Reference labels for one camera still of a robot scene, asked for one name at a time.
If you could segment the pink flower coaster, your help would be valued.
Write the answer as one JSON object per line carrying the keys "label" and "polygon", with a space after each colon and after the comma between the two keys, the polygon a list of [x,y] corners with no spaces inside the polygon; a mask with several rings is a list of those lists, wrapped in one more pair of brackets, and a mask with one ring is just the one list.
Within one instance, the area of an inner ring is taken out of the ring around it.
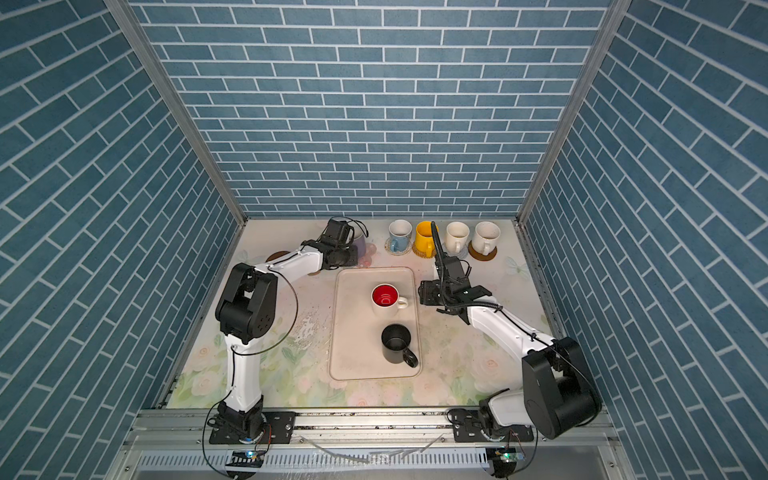
{"label": "pink flower coaster", "polygon": [[358,268],[370,268],[373,264],[373,257],[377,253],[377,246],[374,243],[366,243],[366,245],[367,245],[366,254],[361,261],[358,260],[357,262]]}

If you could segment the light blue round coaster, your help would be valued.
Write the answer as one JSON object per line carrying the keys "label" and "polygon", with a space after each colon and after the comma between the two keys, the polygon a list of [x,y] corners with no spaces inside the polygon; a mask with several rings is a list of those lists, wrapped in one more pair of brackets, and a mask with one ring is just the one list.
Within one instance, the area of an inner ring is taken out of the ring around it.
{"label": "light blue round coaster", "polygon": [[465,260],[469,256],[467,244],[463,245],[462,248],[457,252],[451,251],[445,243],[442,243],[441,247],[445,255],[450,257],[456,257],[459,260]]}

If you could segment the yellow mug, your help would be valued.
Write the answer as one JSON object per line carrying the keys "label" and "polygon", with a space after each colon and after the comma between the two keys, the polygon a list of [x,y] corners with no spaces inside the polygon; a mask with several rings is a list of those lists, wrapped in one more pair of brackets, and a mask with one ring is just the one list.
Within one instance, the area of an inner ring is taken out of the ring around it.
{"label": "yellow mug", "polygon": [[435,255],[435,243],[430,221],[422,221],[417,225],[413,251],[422,258],[432,258]]}

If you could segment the brown round coaster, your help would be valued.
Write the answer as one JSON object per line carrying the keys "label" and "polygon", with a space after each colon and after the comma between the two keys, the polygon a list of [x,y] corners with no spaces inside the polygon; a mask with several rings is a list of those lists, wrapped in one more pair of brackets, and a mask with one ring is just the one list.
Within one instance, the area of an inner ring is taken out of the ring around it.
{"label": "brown round coaster", "polygon": [[267,263],[274,262],[274,261],[276,261],[276,260],[278,260],[278,259],[280,259],[280,258],[282,258],[282,257],[284,257],[284,256],[286,256],[288,254],[289,254],[289,251],[287,251],[287,250],[282,250],[282,251],[275,252],[275,253],[269,255],[266,258],[266,262]]}
{"label": "brown round coaster", "polygon": [[482,262],[491,261],[498,254],[498,248],[497,247],[494,247],[488,254],[482,254],[482,253],[478,252],[474,248],[474,245],[471,242],[468,243],[467,250],[468,250],[468,254],[472,258],[474,258],[474,259],[476,259],[478,261],[482,261]]}

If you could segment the white speckled mug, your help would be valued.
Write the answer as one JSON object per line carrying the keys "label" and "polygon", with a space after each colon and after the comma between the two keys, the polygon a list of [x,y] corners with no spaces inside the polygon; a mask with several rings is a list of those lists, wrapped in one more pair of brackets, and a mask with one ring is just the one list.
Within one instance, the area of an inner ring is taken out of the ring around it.
{"label": "white speckled mug", "polygon": [[500,237],[501,229],[497,224],[481,221],[475,225],[471,243],[478,252],[488,254],[494,247],[497,247]]}

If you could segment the red mug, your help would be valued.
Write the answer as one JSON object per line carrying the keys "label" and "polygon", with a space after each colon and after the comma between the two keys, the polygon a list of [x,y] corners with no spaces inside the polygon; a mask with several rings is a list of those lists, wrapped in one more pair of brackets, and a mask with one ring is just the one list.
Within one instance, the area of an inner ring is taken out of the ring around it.
{"label": "red mug", "polygon": [[391,284],[379,284],[371,292],[374,314],[380,318],[394,318],[409,307],[409,301]]}

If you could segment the light blue mug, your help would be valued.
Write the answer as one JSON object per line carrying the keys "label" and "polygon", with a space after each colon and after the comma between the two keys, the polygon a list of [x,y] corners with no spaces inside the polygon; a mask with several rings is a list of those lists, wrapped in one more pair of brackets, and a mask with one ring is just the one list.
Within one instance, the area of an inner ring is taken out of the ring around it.
{"label": "light blue mug", "polygon": [[397,219],[390,223],[388,227],[389,238],[395,243],[396,240],[400,242],[400,249],[404,248],[405,239],[411,241],[412,225],[409,221],[404,219]]}

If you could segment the black mug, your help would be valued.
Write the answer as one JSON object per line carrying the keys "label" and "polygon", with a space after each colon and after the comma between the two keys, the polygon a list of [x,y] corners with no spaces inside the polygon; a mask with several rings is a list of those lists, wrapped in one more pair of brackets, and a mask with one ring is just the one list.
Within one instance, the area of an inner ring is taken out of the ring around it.
{"label": "black mug", "polygon": [[382,353],[391,364],[404,363],[410,368],[417,368],[419,360],[410,349],[412,335],[402,324],[390,324],[381,333]]}

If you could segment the white mug purple handle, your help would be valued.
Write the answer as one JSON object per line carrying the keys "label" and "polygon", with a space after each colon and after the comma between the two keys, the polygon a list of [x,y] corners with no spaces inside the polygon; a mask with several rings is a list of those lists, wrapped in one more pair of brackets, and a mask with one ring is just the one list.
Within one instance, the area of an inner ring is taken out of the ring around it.
{"label": "white mug purple handle", "polygon": [[355,232],[353,237],[353,246],[356,248],[357,259],[359,261],[361,261],[366,254],[366,250],[367,250],[366,239],[367,237],[364,235],[363,232]]}

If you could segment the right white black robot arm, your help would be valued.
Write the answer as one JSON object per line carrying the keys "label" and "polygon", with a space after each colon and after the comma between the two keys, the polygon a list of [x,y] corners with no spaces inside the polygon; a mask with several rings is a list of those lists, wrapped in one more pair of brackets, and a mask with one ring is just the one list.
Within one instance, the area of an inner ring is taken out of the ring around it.
{"label": "right white black robot arm", "polygon": [[526,324],[485,287],[471,285],[470,269],[454,256],[438,256],[435,270],[436,279],[420,284],[419,302],[459,317],[519,361],[522,389],[505,389],[480,402],[488,437],[499,438],[513,426],[529,425],[554,439],[596,419],[602,399],[576,340],[554,338]]}

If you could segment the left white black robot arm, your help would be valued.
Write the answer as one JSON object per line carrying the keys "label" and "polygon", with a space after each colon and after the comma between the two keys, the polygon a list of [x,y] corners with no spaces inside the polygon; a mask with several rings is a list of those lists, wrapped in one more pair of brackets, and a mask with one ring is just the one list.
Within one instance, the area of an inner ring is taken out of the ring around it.
{"label": "left white black robot arm", "polygon": [[353,220],[332,217],[315,239],[256,265],[238,263],[230,271],[215,309],[227,353],[227,392],[213,419],[231,442],[253,444],[269,433],[259,380],[261,356],[280,345],[265,347],[263,338],[276,320],[278,290],[284,285],[299,301],[293,282],[323,270],[355,266]]}

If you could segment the beige plastic tray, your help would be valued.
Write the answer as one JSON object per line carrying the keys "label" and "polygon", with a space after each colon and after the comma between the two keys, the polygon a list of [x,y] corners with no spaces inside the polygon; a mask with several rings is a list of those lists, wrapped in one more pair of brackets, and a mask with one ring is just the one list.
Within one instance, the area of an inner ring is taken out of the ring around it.
{"label": "beige plastic tray", "polygon": [[[377,317],[371,292],[379,284],[391,284],[408,299],[409,307],[394,318]],[[412,335],[410,349],[419,360],[417,368],[391,364],[383,356],[381,333],[390,324],[406,326]],[[409,378],[421,373],[419,314],[415,275],[408,267],[347,270],[339,274],[333,309],[329,373],[339,381]]]}

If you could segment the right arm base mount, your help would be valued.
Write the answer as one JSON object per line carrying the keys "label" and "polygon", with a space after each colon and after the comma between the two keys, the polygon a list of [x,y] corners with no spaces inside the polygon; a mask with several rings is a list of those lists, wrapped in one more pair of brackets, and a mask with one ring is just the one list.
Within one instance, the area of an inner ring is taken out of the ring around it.
{"label": "right arm base mount", "polygon": [[445,417],[457,443],[532,442],[534,432],[527,425],[499,425],[485,408],[450,408]]}

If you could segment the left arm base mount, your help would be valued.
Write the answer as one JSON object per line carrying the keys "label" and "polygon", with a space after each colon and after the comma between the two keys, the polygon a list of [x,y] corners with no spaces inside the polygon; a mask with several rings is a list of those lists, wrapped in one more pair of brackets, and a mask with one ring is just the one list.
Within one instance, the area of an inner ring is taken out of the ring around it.
{"label": "left arm base mount", "polygon": [[295,421],[296,413],[290,411],[261,413],[240,423],[216,414],[207,420],[206,426],[210,429],[209,443],[213,445],[282,445],[290,443]]}

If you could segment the aluminium front rail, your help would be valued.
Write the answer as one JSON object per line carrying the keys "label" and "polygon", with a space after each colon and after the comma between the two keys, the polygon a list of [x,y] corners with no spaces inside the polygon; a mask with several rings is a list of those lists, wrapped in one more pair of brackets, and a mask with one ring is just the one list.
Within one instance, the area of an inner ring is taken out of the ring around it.
{"label": "aluminium front rail", "polygon": [[269,452],[317,445],[333,448],[421,448],[455,445],[542,447],[619,447],[621,442],[608,415],[601,413],[585,427],[572,429],[551,440],[541,433],[531,441],[510,434],[491,437],[468,433],[448,420],[445,407],[299,408],[293,422],[279,419],[270,431],[252,443],[208,443],[213,427],[204,409],[142,410],[118,457],[149,451],[182,451],[192,454],[220,450],[264,449]]}

